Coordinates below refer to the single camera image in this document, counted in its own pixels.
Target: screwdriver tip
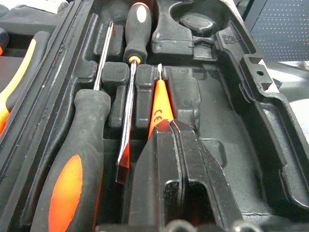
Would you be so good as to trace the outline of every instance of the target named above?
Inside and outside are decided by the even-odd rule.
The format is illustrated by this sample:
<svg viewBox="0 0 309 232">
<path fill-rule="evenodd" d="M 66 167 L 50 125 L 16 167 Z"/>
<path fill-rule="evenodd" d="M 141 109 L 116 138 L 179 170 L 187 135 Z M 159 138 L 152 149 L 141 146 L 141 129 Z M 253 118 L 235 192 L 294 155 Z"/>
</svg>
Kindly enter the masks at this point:
<svg viewBox="0 0 309 232">
<path fill-rule="evenodd" d="M 129 174 L 128 168 L 118 165 L 117 166 L 116 182 L 119 183 L 119 184 L 125 185 L 128 174 Z"/>
<path fill-rule="evenodd" d="M 158 71 L 159 71 L 160 80 L 162 80 L 162 64 L 158 65 Z"/>
</svg>

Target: orange screwdriver handle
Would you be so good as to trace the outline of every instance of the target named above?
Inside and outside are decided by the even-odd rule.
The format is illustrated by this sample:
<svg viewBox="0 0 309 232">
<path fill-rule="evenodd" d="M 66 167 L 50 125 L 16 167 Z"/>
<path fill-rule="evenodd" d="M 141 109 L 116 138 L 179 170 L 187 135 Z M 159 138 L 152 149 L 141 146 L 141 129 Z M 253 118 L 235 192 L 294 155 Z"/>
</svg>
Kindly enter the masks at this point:
<svg viewBox="0 0 309 232">
<path fill-rule="evenodd" d="M 163 80 L 158 80 L 155 85 L 153 112 L 151 115 L 148 139 L 154 127 L 165 119 L 172 120 L 174 116 L 169 103 L 169 95 L 166 90 L 165 82 Z"/>
<path fill-rule="evenodd" d="M 43 186 L 31 232 L 90 232 L 96 223 L 103 174 L 103 130 L 111 98 L 82 89 L 70 131 Z"/>
</svg>

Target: ce mark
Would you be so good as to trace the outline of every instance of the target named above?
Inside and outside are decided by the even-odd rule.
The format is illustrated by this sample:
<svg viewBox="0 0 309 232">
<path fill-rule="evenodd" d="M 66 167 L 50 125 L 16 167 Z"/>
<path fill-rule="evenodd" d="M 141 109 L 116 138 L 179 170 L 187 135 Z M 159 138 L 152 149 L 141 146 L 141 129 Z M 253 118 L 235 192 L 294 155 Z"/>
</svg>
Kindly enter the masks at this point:
<svg viewBox="0 0 309 232">
<path fill-rule="evenodd" d="M 156 115 L 156 113 L 162 113 L 162 110 L 157 110 L 157 111 L 154 113 L 154 116 Z M 154 122 L 159 121 L 159 120 L 162 120 L 162 117 L 161 117 L 161 116 L 157 116 L 157 117 L 154 119 Z"/>
</svg>

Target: orange handle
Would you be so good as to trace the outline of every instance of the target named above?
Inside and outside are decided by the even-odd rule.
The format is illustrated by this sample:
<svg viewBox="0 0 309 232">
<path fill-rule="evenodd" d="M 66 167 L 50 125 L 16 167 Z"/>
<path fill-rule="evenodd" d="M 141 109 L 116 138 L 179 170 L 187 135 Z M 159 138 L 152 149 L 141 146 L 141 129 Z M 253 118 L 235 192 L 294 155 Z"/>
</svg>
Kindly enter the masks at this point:
<svg viewBox="0 0 309 232">
<path fill-rule="evenodd" d="M 83 167 L 79 155 L 72 156 L 61 171 L 49 208 L 49 231 L 65 232 L 74 218 L 83 186 Z"/>
<path fill-rule="evenodd" d="M 169 96 L 163 80 L 158 80 L 155 85 L 154 105 L 151 116 L 148 139 L 154 127 L 165 119 L 174 119 L 173 112 L 169 103 Z"/>
</svg>

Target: orange plastic tool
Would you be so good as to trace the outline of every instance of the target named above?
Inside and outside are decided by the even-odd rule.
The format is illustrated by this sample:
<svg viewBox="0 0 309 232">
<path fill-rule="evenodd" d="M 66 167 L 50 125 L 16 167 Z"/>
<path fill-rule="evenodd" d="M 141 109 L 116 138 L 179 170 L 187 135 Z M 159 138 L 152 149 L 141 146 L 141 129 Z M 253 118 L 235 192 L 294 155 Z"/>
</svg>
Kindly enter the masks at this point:
<svg viewBox="0 0 309 232">
<path fill-rule="evenodd" d="M 148 138 L 150 138 L 151 133 L 157 124 L 165 119 L 174 119 L 172 108 L 169 103 L 169 95 L 166 90 L 166 85 L 164 80 L 162 80 L 162 64 L 158 65 L 158 70 L 160 73 L 160 80 L 158 80 L 155 85 L 153 112 L 151 115 Z"/>
</svg>

